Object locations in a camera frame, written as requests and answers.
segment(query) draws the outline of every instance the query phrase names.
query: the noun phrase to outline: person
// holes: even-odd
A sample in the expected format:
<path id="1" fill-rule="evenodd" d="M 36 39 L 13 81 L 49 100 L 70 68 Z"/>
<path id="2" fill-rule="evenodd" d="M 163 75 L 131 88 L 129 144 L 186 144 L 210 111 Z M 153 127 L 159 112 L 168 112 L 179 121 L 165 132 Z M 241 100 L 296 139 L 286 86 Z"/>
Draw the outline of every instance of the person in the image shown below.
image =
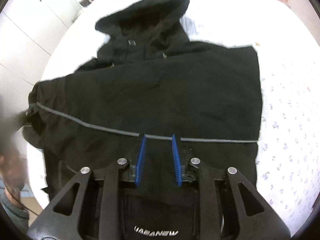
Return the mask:
<path id="1" fill-rule="evenodd" d="M 0 153 L 0 174 L 4 182 L 0 203 L 17 228 L 26 233 L 29 212 L 20 202 L 20 192 L 27 179 L 27 163 L 14 144 L 6 147 L 5 153 Z"/>

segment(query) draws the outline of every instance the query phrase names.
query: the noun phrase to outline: white bed sheet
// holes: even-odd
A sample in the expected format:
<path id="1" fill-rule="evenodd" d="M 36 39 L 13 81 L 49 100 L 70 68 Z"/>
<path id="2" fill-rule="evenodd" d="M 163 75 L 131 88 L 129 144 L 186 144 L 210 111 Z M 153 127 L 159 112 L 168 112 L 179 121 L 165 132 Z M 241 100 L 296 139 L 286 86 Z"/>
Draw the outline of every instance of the white bed sheet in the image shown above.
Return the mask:
<path id="1" fill-rule="evenodd" d="M 62 38 L 42 80 L 70 74 L 96 57 L 108 41 L 95 31 L 96 21 L 137 1 L 95 0 Z M 276 0 L 190 0 L 181 22 L 190 40 L 256 49 L 263 94 L 257 189 L 293 235 L 320 190 L 320 47 L 298 17 Z M 31 145 L 28 168 L 31 189 L 45 208 L 44 159 Z"/>

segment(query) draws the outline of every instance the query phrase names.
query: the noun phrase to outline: black cable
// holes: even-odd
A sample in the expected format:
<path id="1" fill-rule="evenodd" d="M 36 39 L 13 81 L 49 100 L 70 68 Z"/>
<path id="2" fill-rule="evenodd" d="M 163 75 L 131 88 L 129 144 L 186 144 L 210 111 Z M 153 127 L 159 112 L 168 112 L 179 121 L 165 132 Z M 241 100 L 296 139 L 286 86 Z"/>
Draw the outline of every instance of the black cable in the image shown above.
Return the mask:
<path id="1" fill-rule="evenodd" d="M 36 212 L 34 212 L 33 210 L 27 208 L 24 204 L 22 204 L 18 199 L 16 199 L 13 194 L 10 192 L 10 190 L 8 189 L 7 185 L 5 184 L 5 182 L 3 181 L 5 188 L 7 189 L 7 191 L 9 192 L 9 194 L 12 196 L 12 198 L 17 201 L 21 206 L 23 206 L 25 209 L 29 210 L 30 212 L 32 212 L 33 214 L 35 214 L 36 216 L 39 216 L 39 214 L 37 214 Z"/>

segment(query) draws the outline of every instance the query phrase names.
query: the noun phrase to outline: jacket hood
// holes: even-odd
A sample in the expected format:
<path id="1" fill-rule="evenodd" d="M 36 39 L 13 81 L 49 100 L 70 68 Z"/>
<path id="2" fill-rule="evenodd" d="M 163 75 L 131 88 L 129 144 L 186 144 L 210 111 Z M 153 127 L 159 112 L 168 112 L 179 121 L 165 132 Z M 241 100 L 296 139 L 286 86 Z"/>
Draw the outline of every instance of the jacket hood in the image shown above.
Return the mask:
<path id="1" fill-rule="evenodd" d="M 189 0 L 142 0 L 100 19 L 97 31 L 110 41 L 97 53 L 100 63 L 120 65 L 162 58 L 175 40 L 189 42 L 179 19 Z"/>

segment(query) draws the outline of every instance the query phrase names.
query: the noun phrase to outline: floor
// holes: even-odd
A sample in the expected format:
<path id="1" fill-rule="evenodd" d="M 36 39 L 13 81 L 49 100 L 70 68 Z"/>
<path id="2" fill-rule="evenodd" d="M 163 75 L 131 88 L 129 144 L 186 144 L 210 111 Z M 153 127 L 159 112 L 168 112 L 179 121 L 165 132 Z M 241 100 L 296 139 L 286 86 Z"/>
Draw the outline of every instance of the floor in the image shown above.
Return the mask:
<path id="1" fill-rule="evenodd" d="M 317 43 L 320 45 L 320 19 L 308 0 L 288 0 L 288 5 L 292 11 L 300 18 L 308 30 L 311 32 Z M 36 213 L 41 212 L 41 207 L 34 197 L 23 197 L 22 202 Z M 30 224 L 36 216 L 30 213 Z"/>

